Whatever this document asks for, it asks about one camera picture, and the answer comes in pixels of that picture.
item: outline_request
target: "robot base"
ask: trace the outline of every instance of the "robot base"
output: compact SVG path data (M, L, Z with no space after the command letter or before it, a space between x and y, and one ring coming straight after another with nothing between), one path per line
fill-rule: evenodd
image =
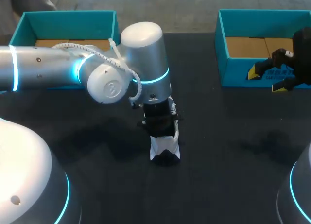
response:
M281 224L311 223L311 145L294 164L280 188L276 208Z

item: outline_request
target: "robotic arm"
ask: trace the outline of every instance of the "robotic arm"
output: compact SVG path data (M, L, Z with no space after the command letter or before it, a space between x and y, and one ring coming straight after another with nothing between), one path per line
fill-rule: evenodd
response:
M285 78L272 85L272 91L290 91L300 84L311 85L311 27L303 28L293 35L294 53L286 49L278 49L272 53L272 58L256 62L249 70L247 80L260 80L264 73L274 67L281 68L285 64L293 69L295 77Z
M99 103L120 100L130 82L138 85L133 108L142 107L142 126L151 137L150 159L167 150L180 159L178 115L171 98L161 28L151 22L127 27L121 44L103 52L92 45L64 43L53 48L0 47L0 90L19 91L81 85Z

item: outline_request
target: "white object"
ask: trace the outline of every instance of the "white object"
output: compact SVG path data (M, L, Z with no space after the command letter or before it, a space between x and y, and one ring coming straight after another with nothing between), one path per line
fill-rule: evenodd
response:
M176 104L174 103L171 96L169 97L169 103L171 105L171 111L176 112ZM180 151L178 145L178 121L174 121L175 125L175 135L167 137L152 137L151 139L151 148L150 148L150 160L152 160L156 155L160 155L164 150L170 151L172 154L175 154L180 159Z
M128 73L101 64L89 76L87 90L99 103L115 103L127 92L130 80Z
M111 64L113 67L115 67L117 69L120 69L120 70L122 70L124 72L128 72L128 70L129 70L130 73L133 75L133 77L137 80L137 84L138 84L137 94L134 97L130 97L129 100L134 102L134 101L138 100L138 98L140 97L141 89L142 89L140 77L133 70L131 70L129 68L126 69L126 68L122 67L120 64L118 64L116 62L116 60L108 58L107 56L101 54L100 52L98 52L98 51L96 51L96 50L94 50L94 49L92 49L90 47L87 47L87 46L84 46L84 45L80 45L80 44L75 44L75 43L60 43L60 44L57 44L57 45L53 46L53 48L80 48L80 49L82 49L84 51L87 51L87 52L90 52L92 54L95 54L96 56L102 58L104 61L106 61L107 63Z
M158 41L162 35L159 25L153 22L139 22L124 29L121 43L130 48L141 48Z
M22 216L48 183L52 156L34 131L0 119L0 224ZM12 197L20 204L13 204Z

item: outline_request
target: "end effector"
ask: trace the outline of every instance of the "end effector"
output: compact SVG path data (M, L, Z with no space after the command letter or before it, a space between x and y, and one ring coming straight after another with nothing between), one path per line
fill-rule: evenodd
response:
M272 58L256 62L247 74L247 80L260 80L264 73L274 67L280 69L282 64L293 69L294 77L273 84L272 91L290 91L300 84L311 85L311 27L305 27L293 35L294 53L278 49Z

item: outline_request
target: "open box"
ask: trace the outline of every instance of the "open box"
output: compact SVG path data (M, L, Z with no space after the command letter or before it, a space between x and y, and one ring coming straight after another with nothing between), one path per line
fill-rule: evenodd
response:
M94 45L106 51L110 48L109 38L120 43L115 11L25 12L10 45L52 47L72 42Z
M291 68L267 71L261 80L246 80L257 61L266 60L278 48L291 52L293 34L311 26L310 11L300 10L219 10L215 49L222 86L272 87L291 77ZM311 88L305 84L299 88Z

